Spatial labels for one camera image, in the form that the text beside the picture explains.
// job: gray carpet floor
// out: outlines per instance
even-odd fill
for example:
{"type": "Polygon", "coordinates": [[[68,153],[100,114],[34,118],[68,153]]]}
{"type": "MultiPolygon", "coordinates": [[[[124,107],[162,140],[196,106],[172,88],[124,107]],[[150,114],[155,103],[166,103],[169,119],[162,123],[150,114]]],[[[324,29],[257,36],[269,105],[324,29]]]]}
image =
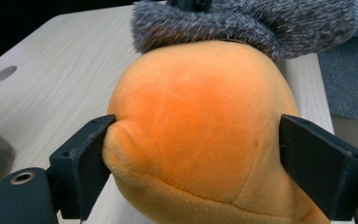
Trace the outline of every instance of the gray carpet floor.
{"type": "Polygon", "coordinates": [[[358,119],[358,37],[318,57],[330,112],[358,119]]]}

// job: white table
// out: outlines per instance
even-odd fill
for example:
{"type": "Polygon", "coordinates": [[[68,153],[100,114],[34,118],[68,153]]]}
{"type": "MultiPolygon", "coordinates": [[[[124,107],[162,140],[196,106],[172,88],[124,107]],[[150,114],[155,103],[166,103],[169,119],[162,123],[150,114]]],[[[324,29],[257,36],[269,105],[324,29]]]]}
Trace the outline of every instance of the white table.
{"type": "MultiPolygon", "coordinates": [[[[55,17],[0,57],[0,135],[15,149],[12,172],[48,168],[48,156],[87,121],[106,113],[123,70],[140,55],[132,47],[132,7],[55,17]]],[[[315,54],[279,63],[302,117],[332,132],[315,54]]],[[[61,223],[78,223],[61,220],[61,223]]],[[[109,179],[87,223],[150,223],[109,179]]]]}

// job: plush toy nose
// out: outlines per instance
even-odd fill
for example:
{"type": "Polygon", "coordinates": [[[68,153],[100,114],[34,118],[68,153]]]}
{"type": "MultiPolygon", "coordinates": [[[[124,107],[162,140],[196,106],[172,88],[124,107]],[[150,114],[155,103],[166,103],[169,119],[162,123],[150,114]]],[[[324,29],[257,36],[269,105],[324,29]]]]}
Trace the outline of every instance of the plush toy nose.
{"type": "Polygon", "coordinates": [[[130,120],[119,120],[109,127],[103,160],[116,176],[134,187],[145,184],[142,175],[159,173],[156,146],[147,133],[130,120]]]}

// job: plush toy head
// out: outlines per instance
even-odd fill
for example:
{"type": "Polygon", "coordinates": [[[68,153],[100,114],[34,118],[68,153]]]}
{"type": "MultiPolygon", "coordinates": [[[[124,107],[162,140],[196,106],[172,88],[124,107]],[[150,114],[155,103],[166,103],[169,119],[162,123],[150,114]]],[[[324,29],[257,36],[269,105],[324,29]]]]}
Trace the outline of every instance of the plush toy head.
{"type": "Polygon", "coordinates": [[[155,49],[113,92],[103,159],[124,197],[158,223],[328,223],[282,168],[281,114],[298,115],[253,47],[155,49]]]}

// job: stuffed animal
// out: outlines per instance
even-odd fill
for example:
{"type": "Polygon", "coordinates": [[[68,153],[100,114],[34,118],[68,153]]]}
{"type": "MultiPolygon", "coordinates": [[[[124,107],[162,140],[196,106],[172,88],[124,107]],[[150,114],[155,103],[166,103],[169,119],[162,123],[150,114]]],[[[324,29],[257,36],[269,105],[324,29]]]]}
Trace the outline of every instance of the stuffed animal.
{"type": "Polygon", "coordinates": [[[145,54],[116,85],[103,147],[123,196],[157,223],[329,223],[280,163],[281,114],[299,114],[273,60],[348,39],[358,0],[333,2],[138,3],[145,54]]]}
{"type": "Polygon", "coordinates": [[[240,43],[155,49],[112,94],[103,159],[157,223],[328,223],[284,171],[281,114],[298,116],[273,61],[240,43]]]}

